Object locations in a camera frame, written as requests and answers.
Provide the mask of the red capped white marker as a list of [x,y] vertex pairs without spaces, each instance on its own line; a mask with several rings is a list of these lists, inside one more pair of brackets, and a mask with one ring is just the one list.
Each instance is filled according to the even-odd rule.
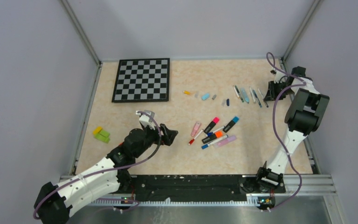
[[192,145],[194,141],[204,132],[203,129],[199,130],[198,133],[188,142],[188,145]]

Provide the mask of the pink capped black highlighter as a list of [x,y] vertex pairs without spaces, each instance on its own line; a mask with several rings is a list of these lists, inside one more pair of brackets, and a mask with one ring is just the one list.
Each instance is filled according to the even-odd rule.
[[216,124],[219,122],[220,118],[219,117],[215,117],[204,129],[204,133],[208,134],[211,132],[211,130],[216,126]]

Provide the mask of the teal gel pen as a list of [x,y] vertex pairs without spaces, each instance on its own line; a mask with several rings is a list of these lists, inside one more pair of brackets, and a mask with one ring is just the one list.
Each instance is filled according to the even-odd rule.
[[261,102],[260,102],[255,90],[252,90],[252,92],[253,92],[253,95],[254,95],[254,98],[255,98],[257,104],[259,105],[260,108],[262,108]]

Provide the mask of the yellow capped white pen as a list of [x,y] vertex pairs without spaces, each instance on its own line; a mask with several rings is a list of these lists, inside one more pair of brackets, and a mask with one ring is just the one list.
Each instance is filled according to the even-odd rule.
[[235,91],[235,94],[236,94],[237,98],[240,98],[238,89],[237,89],[237,87],[236,87],[235,85],[233,86],[233,89],[234,89],[234,91]]

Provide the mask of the pink correction tape pen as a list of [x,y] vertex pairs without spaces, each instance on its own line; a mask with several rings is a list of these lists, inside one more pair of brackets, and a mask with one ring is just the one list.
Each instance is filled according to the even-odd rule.
[[194,126],[192,128],[192,131],[191,131],[191,137],[194,137],[198,133],[200,127],[201,127],[201,123],[198,122],[198,121],[195,122],[195,124],[194,124]]

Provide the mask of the light blue correction tape pen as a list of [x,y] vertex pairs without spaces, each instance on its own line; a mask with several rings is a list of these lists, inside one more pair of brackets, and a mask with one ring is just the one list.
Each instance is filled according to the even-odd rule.
[[249,104],[249,97],[248,97],[244,88],[241,88],[241,94],[242,94],[244,101]]

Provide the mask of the light blue tape cap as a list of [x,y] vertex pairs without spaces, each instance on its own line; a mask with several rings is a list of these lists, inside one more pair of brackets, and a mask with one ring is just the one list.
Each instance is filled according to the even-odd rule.
[[205,101],[207,99],[210,98],[210,94],[209,93],[205,93],[204,95],[201,96],[201,100]]

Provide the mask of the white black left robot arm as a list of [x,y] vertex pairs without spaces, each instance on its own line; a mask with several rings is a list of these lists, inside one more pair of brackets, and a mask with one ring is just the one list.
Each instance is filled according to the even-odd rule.
[[61,183],[48,182],[41,187],[34,204],[33,218],[44,224],[65,224],[83,207],[102,196],[131,187],[128,169],[153,144],[170,146],[178,131],[165,124],[132,129],[123,142],[92,167]]

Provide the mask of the green gel pen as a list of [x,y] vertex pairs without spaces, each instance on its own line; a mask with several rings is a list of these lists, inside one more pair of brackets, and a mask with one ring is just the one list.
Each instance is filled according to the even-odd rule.
[[242,97],[242,94],[241,94],[239,88],[237,86],[235,86],[235,87],[236,87],[236,90],[237,90],[237,92],[239,94],[239,97],[240,97],[241,101],[244,103],[245,101],[244,101],[244,98]]

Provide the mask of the grey capped white marker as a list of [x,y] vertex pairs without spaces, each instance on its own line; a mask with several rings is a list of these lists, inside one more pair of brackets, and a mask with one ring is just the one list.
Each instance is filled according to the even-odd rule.
[[255,103],[256,103],[256,99],[255,99],[255,95],[254,95],[253,89],[252,89],[251,87],[249,87],[249,92],[250,92],[250,94],[251,94],[253,103],[255,104]]

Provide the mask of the dark blue capped pen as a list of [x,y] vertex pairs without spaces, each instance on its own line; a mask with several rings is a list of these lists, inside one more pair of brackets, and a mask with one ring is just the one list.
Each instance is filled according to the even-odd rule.
[[265,101],[265,99],[264,99],[264,95],[263,95],[262,91],[261,91],[259,88],[257,88],[257,90],[258,90],[259,94],[261,95],[261,98],[262,98],[262,100],[263,100],[265,106],[266,106],[267,108],[269,108],[268,103],[267,103],[267,102]]

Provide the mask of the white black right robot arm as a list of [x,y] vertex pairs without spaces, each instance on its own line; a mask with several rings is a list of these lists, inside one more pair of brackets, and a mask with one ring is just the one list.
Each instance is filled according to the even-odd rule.
[[272,158],[257,172],[255,187],[260,192],[268,192],[283,184],[289,157],[311,132],[319,128],[329,104],[330,97],[318,92],[305,72],[301,66],[293,68],[289,77],[274,71],[275,79],[268,84],[264,101],[281,100],[288,94],[293,94],[294,98],[284,119],[287,124],[284,139]]

